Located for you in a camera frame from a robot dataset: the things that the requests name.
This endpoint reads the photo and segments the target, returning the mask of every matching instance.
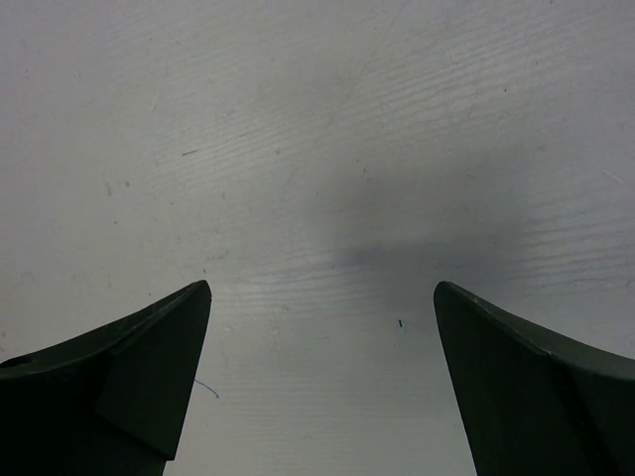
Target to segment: dark green plastic piece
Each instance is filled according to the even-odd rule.
[[[635,475],[635,361],[435,291],[445,358],[479,476]]]
[[[159,476],[175,458],[211,292],[0,364],[0,475]]]

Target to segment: scratch mark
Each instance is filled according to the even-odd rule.
[[[201,386],[205,387],[206,389],[208,389],[213,394],[215,394],[218,399],[220,398],[220,395],[216,392],[216,390],[213,389],[212,387],[210,387],[208,384],[204,384],[203,382],[201,382],[198,379],[194,379],[194,381],[197,382],[199,385],[201,385]]]
[[[152,100],[152,106],[150,106],[150,112],[155,112],[157,109],[157,104],[159,104],[159,99],[161,99],[161,93],[163,91],[163,82],[159,83],[159,87],[157,88],[157,93],[155,94],[154,99]]]
[[[388,34],[390,33],[395,23],[397,22],[397,19],[401,16],[402,12],[406,9],[409,3],[410,3],[410,0],[406,0],[404,3],[402,3],[401,7],[399,8],[399,11],[395,14],[393,19],[388,24],[388,27],[386,28],[386,32],[381,36],[379,40],[376,41],[376,44],[373,46],[370,52],[370,57],[368,57],[368,59],[364,62],[360,72],[353,79],[350,85],[350,88],[348,89],[348,91],[346,91],[346,94],[344,94],[343,99],[340,101],[339,106],[337,107],[335,112],[333,112],[330,118],[326,121],[326,125],[321,130],[319,135],[316,137],[312,150],[315,150],[321,144],[322,139],[324,138],[324,136],[326,136],[326,133],[330,130],[330,127],[333,125],[333,123],[335,122],[335,120],[337,119],[341,111],[344,109],[344,105],[348,102],[350,97],[353,95],[353,93],[357,89],[357,86],[359,86],[359,84],[361,83],[362,79],[364,78],[364,74],[366,73],[366,70],[368,69],[368,66],[370,66],[375,60],[375,57],[377,56],[377,53],[379,52],[379,48],[385,43],[385,40],[388,38]],[[301,167],[296,167],[292,170],[289,177],[285,180],[285,187],[289,187],[291,185],[291,183],[294,181],[294,179],[296,178],[296,176],[298,175],[300,171],[301,171]]]
[[[220,260],[224,260],[225,258],[227,258],[227,256],[229,255],[229,253],[231,253],[231,250],[229,248],[225,248],[221,253],[218,253],[215,256],[212,257],[208,257],[207,261],[220,261]]]
[[[36,283],[36,277],[35,275],[30,272],[30,271],[25,271],[20,275],[20,281],[24,282],[25,278],[29,278],[29,280],[31,280],[31,283],[35,284]]]
[[[607,177],[609,177],[611,180],[613,180],[615,183],[619,183],[620,185],[626,185],[626,183],[624,183],[624,180],[622,180],[620,177],[615,176],[614,174],[612,174],[611,172],[609,172],[607,169],[603,169],[602,167],[598,167],[599,171],[602,172],[603,174],[605,174]]]

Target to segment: wood grain texture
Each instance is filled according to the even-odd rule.
[[[344,3],[0,6],[0,356],[209,280],[167,474],[473,475],[439,280],[635,357],[635,4]]]

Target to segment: white tabletop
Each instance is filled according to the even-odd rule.
[[[167,475],[475,474],[439,280],[635,357],[633,1],[6,0],[0,40],[0,358],[209,280]]]

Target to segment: white surface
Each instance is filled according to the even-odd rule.
[[[208,279],[168,475],[473,475],[441,279],[635,357],[632,0],[5,0],[0,40],[0,356]]]

